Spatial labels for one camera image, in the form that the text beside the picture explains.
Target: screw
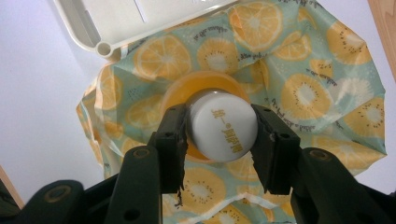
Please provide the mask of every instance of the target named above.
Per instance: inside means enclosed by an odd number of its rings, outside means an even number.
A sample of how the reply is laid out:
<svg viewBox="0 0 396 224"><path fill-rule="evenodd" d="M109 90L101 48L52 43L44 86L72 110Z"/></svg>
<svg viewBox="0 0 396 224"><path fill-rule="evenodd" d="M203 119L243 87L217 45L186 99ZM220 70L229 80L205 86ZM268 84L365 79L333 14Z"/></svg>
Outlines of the screw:
<svg viewBox="0 0 396 224"><path fill-rule="evenodd" d="M72 188L70 188L70 186L67 185L56 186L55 188L47 191L47 193L44 195L44 200L47 203L57 203L61 201L63 198L65 198L67 195L69 195L71 191Z"/></svg>
<svg viewBox="0 0 396 224"><path fill-rule="evenodd" d="M134 156L138 159L143 159L149 155L149 150L145 148L139 148L134 151Z"/></svg>
<svg viewBox="0 0 396 224"><path fill-rule="evenodd" d="M330 157L329 153L323 150L313 149L309 152L309 155L317 160L320 161L330 161L332 158Z"/></svg>

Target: white container lid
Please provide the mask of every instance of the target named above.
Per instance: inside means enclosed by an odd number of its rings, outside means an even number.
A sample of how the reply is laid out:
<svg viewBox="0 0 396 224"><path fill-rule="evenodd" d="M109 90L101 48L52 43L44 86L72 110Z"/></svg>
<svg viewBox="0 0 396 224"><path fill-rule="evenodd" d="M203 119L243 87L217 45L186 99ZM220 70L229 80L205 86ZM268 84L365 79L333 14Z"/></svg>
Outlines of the white container lid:
<svg viewBox="0 0 396 224"><path fill-rule="evenodd" d="M212 161L234 161L253 147L258 124L253 108L229 93L209 93L191 106L188 134Z"/></svg>
<svg viewBox="0 0 396 224"><path fill-rule="evenodd" d="M73 40L108 58L136 40L236 0L54 0Z"/></svg>

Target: white surface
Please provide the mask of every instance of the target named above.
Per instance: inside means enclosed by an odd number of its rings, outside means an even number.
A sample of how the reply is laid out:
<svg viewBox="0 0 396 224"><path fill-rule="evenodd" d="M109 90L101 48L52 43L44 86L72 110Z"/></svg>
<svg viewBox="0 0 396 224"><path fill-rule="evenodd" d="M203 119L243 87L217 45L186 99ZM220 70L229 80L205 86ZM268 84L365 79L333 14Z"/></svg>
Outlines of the white surface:
<svg viewBox="0 0 396 224"><path fill-rule="evenodd" d="M210 93L191 106L188 128L197 149L212 161L234 161L256 141L256 113L245 100L229 93Z"/></svg>
<svg viewBox="0 0 396 224"><path fill-rule="evenodd" d="M358 176L391 193L396 187L396 86L366 1L321 0L369 45L386 95L389 155ZM78 47L54 3L0 1L0 163L23 200L58 179L90 187L102 179L75 107L106 61Z"/></svg>

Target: fruit-patterned fabric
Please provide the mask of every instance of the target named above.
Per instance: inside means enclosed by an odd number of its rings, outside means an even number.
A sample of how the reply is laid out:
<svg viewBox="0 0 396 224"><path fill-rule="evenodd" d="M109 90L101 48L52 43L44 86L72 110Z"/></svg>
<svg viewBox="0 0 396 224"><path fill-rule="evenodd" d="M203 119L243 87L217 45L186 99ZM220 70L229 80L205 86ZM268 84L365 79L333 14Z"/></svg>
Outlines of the fruit-patterned fabric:
<svg viewBox="0 0 396 224"><path fill-rule="evenodd" d="M202 70L234 78L302 148L329 150L353 175L386 155L385 91L366 43L315 1L262 0L137 41L100 72L77 112L105 177L157 130L169 86ZM185 170L183 206L164 195L164 223L293 220L289 196L264 194L250 153L227 163L188 157Z"/></svg>

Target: white plastic container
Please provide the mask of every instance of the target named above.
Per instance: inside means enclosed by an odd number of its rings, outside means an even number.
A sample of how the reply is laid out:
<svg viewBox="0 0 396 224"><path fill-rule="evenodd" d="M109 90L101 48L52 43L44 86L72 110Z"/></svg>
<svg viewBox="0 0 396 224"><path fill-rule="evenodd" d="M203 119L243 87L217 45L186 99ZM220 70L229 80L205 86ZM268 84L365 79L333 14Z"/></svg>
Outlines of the white plastic container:
<svg viewBox="0 0 396 224"><path fill-rule="evenodd" d="M236 0L54 0L73 40L110 59L123 46Z"/></svg>

